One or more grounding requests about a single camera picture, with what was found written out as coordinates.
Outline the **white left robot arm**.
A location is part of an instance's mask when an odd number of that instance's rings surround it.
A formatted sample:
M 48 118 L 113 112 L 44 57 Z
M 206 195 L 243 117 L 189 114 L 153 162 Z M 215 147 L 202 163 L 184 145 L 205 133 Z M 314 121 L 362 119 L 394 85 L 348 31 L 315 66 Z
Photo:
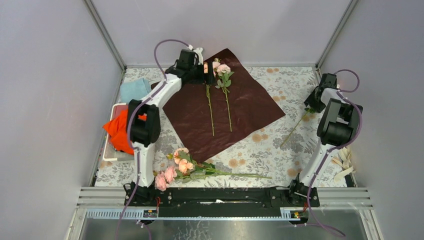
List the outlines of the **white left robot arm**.
M 215 76 L 212 67 L 204 70 L 203 48 L 183 49 L 174 65 L 164 72 L 163 79 L 140 100 L 128 104 L 126 133 L 133 148 L 136 167 L 135 184 L 141 187 L 136 199 L 144 206 L 152 204 L 155 192 L 153 160 L 155 143 L 161 132 L 160 110 L 186 84 L 213 84 Z

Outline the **dark red wrapping paper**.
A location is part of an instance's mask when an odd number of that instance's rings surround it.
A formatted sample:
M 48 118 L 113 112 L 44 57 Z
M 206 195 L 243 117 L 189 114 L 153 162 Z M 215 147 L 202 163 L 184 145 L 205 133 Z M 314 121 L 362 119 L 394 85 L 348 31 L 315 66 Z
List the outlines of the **dark red wrapping paper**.
M 211 59 L 215 58 L 234 72 L 228 93 L 232 132 L 225 95 L 214 86 L 210 88 L 210 97 L 215 136 L 212 135 L 210 109 L 203 84 L 186 84 L 163 107 L 182 145 L 199 163 L 286 115 L 232 51 L 223 49 L 211 56 Z

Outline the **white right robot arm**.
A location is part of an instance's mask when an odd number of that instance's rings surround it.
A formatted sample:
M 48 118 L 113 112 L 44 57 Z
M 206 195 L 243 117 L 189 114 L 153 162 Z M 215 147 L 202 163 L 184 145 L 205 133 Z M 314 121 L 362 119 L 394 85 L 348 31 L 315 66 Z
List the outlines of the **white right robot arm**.
M 356 87 L 353 90 L 337 87 L 337 74 L 340 72 L 349 72 L 356 77 Z M 316 131 L 318 137 L 316 149 L 299 174 L 299 182 L 304 186 L 313 188 L 336 151 L 350 145 L 359 136 L 363 123 L 363 106 L 353 103 L 344 96 L 344 93 L 355 92 L 359 83 L 359 76 L 349 69 L 324 73 L 318 86 L 304 101 L 309 110 L 322 113 Z

